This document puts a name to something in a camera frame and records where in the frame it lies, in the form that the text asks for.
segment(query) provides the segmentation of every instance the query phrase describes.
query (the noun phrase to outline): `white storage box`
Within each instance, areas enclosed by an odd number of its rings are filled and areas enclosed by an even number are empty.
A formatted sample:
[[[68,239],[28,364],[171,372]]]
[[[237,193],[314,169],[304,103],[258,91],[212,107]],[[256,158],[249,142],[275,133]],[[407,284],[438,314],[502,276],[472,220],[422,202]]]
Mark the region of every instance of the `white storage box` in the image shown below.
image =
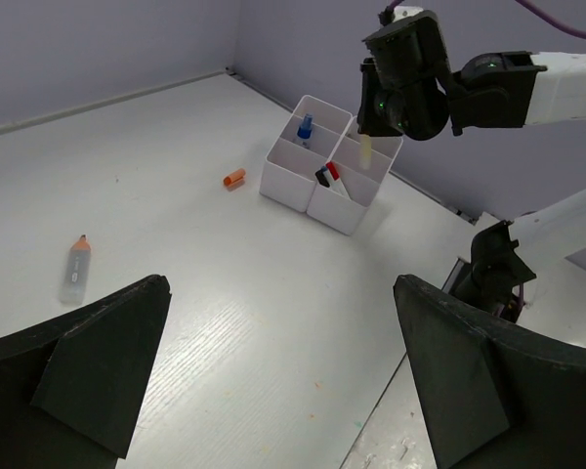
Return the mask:
[[[313,115],[310,149],[293,143],[306,113]],[[360,135],[352,115],[305,96],[267,155],[260,192],[345,235],[351,235],[391,169],[402,138],[371,139],[368,169],[360,166]],[[350,198],[317,183],[314,173],[332,161]]]
[[[310,149],[293,143],[306,113],[313,115]],[[314,173],[336,149],[351,121],[352,115],[345,110],[312,96],[302,98],[267,155],[261,194],[299,212],[306,211],[316,186]]]
[[[345,235],[362,221],[398,156],[402,138],[375,138],[368,169],[360,167],[360,135],[354,119],[330,160],[335,164],[350,198],[319,184],[314,188],[307,213]]]

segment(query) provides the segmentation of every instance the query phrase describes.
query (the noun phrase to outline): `gray wall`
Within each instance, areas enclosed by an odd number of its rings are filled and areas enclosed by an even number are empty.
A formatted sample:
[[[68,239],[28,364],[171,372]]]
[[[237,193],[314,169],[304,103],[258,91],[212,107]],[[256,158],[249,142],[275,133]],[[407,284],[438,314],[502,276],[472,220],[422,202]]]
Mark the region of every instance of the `gray wall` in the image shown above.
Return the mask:
[[[0,126],[223,70],[240,0],[0,0]]]
[[[312,94],[353,112],[359,105],[360,40],[379,26],[388,0],[243,0],[235,68],[294,105]],[[535,3],[586,28],[586,0]],[[484,52],[586,53],[581,41],[513,0],[417,0],[439,15],[454,69]],[[426,143],[407,142],[397,170],[444,202],[478,216],[514,218],[586,187],[586,122],[522,130],[467,129]],[[586,268],[586,251],[574,257]]]

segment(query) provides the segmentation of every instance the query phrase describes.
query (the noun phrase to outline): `red marker cap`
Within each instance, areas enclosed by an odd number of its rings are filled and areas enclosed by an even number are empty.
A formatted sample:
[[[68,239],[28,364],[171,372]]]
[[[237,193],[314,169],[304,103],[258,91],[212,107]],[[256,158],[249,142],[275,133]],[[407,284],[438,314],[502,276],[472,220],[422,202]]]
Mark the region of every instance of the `red marker cap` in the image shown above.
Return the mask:
[[[325,167],[328,168],[334,180],[338,181],[341,176],[339,176],[339,172],[336,170],[336,166],[334,166],[334,163],[332,161],[330,161],[329,163],[325,163]]]

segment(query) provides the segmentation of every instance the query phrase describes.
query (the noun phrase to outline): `table surface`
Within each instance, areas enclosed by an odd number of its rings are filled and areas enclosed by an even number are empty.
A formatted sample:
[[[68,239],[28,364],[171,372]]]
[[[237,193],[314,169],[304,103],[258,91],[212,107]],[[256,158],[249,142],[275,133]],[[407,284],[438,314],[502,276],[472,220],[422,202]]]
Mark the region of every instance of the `table surface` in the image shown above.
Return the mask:
[[[118,467],[339,467],[404,355],[396,277],[441,286],[473,235],[396,178],[351,237],[260,196],[287,117],[222,75],[0,136],[0,337],[67,311],[81,234],[87,303],[172,285]]]
[[[497,220],[484,214],[477,233]],[[461,254],[469,259],[468,245]],[[586,271],[569,261],[539,273],[525,286],[518,324],[586,348]],[[435,469],[432,447],[406,358],[358,436],[343,469]]]

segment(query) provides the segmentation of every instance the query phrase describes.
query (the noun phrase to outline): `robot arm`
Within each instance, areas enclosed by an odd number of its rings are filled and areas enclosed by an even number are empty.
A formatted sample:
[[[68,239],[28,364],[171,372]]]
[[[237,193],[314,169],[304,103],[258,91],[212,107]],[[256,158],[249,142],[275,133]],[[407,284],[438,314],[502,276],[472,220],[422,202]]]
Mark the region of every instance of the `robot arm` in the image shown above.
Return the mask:
[[[451,120],[466,127],[521,128],[586,119],[586,54],[485,54],[451,72],[434,13],[396,8],[364,39],[358,132],[372,137],[436,136]],[[454,296],[493,313],[515,286],[586,248],[586,190],[476,235],[469,274]]]

